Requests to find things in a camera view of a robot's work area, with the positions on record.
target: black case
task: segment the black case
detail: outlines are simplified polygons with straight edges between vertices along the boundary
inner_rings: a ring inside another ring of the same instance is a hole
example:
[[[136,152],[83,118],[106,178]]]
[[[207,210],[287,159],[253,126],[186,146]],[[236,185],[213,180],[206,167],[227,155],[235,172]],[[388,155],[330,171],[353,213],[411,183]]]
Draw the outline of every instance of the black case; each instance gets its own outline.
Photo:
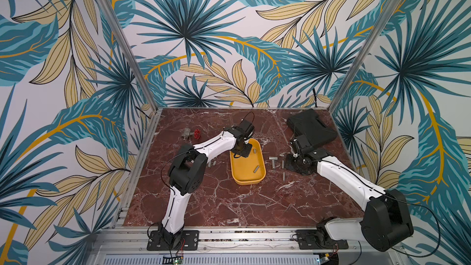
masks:
[[[337,132],[326,127],[314,109],[303,110],[289,117],[287,123],[294,131],[295,137],[304,134],[314,149],[333,141],[337,137]]]

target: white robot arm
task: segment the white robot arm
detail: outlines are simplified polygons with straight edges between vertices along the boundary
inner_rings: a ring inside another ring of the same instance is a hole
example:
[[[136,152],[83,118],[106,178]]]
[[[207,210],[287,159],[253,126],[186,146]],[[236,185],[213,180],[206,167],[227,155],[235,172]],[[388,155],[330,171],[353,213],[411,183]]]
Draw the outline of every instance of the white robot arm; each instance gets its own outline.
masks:
[[[227,150],[247,157],[252,148],[247,142],[253,130],[253,125],[243,120],[202,144],[185,144],[180,148],[169,170],[169,204],[158,228],[160,239],[170,248],[180,243],[186,207],[191,194],[203,180],[207,162]],[[368,241],[375,249],[385,251],[414,233],[409,210],[405,203],[401,203],[406,200],[401,192],[386,191],[356,174],[325,150],[314,150],[305,135],[299,135],[291,143],[297,153],[287,157],[287,168],[308,166],[312,172],[336,184],[365,211],[363,218],[331,218],[319,223],[317,230],[313,231],[318,235],[316,243],[320,247],[331,249],[337,240],[358,240]]]

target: bolt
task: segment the bolt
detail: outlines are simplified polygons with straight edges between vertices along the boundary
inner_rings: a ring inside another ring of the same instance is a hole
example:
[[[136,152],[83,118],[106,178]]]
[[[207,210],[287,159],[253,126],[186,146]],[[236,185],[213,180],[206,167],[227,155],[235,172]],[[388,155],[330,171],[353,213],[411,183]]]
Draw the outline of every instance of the bolt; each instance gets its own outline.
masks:
[[[271,168],[274,170],[275,169],[275,161],[278,161],[278,157],[268,157],[269,160],[271,160]]]

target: marble table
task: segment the marble table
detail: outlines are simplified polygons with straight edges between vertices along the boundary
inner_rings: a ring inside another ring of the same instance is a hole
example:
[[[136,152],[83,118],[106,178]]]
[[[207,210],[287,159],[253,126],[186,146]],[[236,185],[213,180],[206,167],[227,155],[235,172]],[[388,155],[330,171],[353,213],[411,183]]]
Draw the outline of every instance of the marble table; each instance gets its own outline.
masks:
[[[248,109],[163,109],[154,141],[144,163],[125,226],[148,226],[161,221],[167,208],[169,190],[160,179],[162,165],[176,155],[185,143],[185,127],[201,130],[199,140],[214,137],[223,127],[232,126],[249,112]],[[298,109],[254,109],[255,134],[262,145],[267,168],[265,179],[257,185],[237,185],[232,178],[229,152],[216,157],[196,190],[185,214],[185,226],[315,226],[331,216],[362,217],[361,208],[341,189],[318,174],[302,176],[281,169],[281,156],[291,152],[293,132],[286,119]],[[321,121],[333,127],[326,110],[317,110]],[[351,167],[340,138],[324,148]],[[268,157],[278,157],[271,169]],[[168,182],[165,166],[164,180]]]

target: tropical leaf wallpaper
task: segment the tropical leaf wallpaper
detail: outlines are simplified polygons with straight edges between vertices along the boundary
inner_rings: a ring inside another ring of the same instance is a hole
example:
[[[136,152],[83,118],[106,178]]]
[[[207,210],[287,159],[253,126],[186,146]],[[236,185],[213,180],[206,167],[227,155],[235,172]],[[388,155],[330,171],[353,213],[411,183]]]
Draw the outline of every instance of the tropical leaf wallpaper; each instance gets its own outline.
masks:
[[[387,0],[131,1],[116,15],[159,106],[326,107]]]
[[[0,264],[82,264],[153,113],[95,0],[0,4]]]
[[[415,265],[471,264],[470,12],[471,0],[402,0],[333,112],[359,174],[437,215],[441,246]],[[435,219],[409,209],[405,248],[426,255]]]

